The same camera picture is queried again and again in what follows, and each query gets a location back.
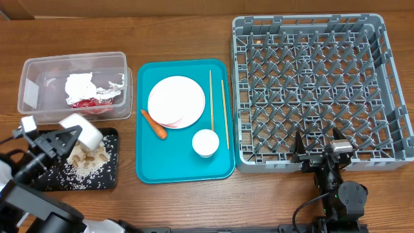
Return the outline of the white bowl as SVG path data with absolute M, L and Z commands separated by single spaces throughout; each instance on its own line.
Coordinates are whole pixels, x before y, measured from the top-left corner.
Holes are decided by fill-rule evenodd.
M 82 128 L 82 132 L 80 133 L 78 140 L 91 151 L 95 151 L 99 148 L 99 145 L 104 137 L 94 125 L 78 113 L 73 113 L 59 121 L 59 125 L 63 128 L 80 126 Z

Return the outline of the aluminium foil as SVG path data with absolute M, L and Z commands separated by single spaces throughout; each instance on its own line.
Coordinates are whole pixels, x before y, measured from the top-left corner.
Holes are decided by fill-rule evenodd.
M 109 100 L 121 94 L 121 91 L 125 87 L 125 74 L 122 74 L 122 83 L 113 83 L 109 81 L 109 88 L 104 89 L 103 87 L 96 88 L 95 99 L 99 101 Z

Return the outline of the white napkin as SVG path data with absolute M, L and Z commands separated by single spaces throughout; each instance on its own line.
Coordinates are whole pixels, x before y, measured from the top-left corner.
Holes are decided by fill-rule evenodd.
M 68 95 L 66 102 L 68 105 L 96 96 L 96 86 L 91 81 L 92 77 L 93 74 L 91 72 L 69 75 L 65 84 L 65 92 Z

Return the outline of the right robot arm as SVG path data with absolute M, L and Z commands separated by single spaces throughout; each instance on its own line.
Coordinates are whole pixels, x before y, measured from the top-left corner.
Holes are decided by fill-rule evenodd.
M 314 184 L 320 195 L 301 204 L 292 215 L 293 232 L 368 232 L 359 222 L 365 213 L 367 188 L 354 181 L 344 181 L 340 170 L 351 163 L 354 146 L 339 129 L 333 128 L 334 139 L 321 153 L 307 154 L 300 133 L 295 134 L 292 162 L 301 164 L 302 173 L 313 173 Z M 298 225 L 298 212 L 316 201 L 321 201 L 324 215 L 315 217 L 308 225 Z

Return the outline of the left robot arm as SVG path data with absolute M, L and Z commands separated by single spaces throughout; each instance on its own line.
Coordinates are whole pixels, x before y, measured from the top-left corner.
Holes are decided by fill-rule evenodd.
M 122 220 L 85 219 L 77 209 L 33 189 L 32 183 L 65 160 L 77 142 L 95 150 L 103 135 L 86 118 L 74 113 L 59 122 L 61 130 L 40 134 L 32 116 L 21 119 L 11 139 L 25 139 L 29 149 L 20 161 L 11 157 L 19 150 L 1 154 L 1 231 L 18 232 L 28 215 L 35 217 L 29 232 L 138 232 L 137 228 Z

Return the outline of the red snack wrapper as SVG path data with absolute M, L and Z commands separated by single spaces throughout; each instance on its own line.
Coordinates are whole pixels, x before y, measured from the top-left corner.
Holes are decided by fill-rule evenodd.
M 113 99 L 107 99 L 107 100 L 97 100 L 95 98 L 91 98 L 88 100 L 81 100 L 79 102 L 71 104 L 72 108 L 87 108 L 86 110 L 79 111 L 79 114 L 81 115 L 99 115 L 108 111 L 112 111 L 112 107 L 105 107 L 105 108 L 99 108 L 99 106 L 104 105 L 112 105 Z

